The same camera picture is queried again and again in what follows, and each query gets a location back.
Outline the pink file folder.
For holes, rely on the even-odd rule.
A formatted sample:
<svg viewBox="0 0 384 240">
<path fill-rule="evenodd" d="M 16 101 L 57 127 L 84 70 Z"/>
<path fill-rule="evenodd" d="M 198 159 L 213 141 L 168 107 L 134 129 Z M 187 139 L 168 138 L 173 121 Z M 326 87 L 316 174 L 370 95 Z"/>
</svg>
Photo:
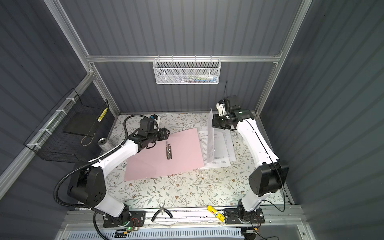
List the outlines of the pink file folder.
<svg viewBox="0 0 384 240">
<path fill-rule="evenodd" d="M 205 166 L 196 128 L 170 134 L 167 141 L 172 146 L 171 160 L 166 156 L 166 141 L 159 141 L 127 159 L 124 181 L 165 177 Z"/>
</svg>

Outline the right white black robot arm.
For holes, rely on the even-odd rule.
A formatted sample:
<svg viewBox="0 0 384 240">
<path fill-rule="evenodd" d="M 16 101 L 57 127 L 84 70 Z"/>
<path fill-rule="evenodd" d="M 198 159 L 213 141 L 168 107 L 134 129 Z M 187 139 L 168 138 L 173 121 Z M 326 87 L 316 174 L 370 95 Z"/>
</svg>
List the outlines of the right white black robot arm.
<svg viewBox="0 0 384 240">
<path fill-rule="evenodd" d="M 229 214 L 227 223 L 251 223 L 256 220 L 264 223 L 261 216 L 261 203 L 284 188 L 289 165 L 272 151 L 258 128 L 255 116 L 243 109 L 237 97 L 226 97 L 216 104 L 218 113 L 212 117 L 209 126 L 229 131 L 237 131 L 247 145 L 255 162 L 255 170 L 249 176 L 250 190 L 237 205 L 237 212 Z"/>
</svg>

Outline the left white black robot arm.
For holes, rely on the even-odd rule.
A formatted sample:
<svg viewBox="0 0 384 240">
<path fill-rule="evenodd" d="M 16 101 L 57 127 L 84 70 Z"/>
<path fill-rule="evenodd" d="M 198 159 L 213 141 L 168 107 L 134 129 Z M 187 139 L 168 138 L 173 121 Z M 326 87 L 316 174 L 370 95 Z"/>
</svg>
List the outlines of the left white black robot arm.
<svg viewBox="0 0 384 240">
<path fill-rule="evenodd" d="M 70 175 L 68 196 L 83 204 L 84 208 L 102 214 L 125 227 L 132 222 L 130 208 L 111 196 L 105 178 L 122 162 L 157 142 L 169 138 L 171 131 L 159 127 L 157 115 L 130 115 L 123 121 L 125 137 L 120 144 L 98 158 L 78 167 Z"/>
</svg>

